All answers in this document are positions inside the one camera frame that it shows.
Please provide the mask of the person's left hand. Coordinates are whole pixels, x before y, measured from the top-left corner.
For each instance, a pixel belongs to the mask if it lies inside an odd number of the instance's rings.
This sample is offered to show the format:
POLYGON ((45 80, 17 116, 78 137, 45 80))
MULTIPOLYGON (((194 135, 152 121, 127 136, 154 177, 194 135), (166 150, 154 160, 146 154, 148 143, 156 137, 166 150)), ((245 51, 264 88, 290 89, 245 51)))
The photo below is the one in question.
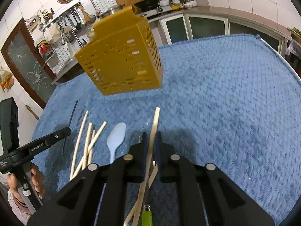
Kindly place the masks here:
MULTIPOLYGON (((38 166, 33 163, 31 163, 30 169, 34 189, 37 192, 39 198, 43 199, 45 195, 45 185, 43 184, 44 175, 41 171, 39 171, 38 166)), ((21 204, 24 204, 24 200, 21 198, 17 190, 18 180, 13 173, 7 175, 7 183, 16 200, 21 204)))

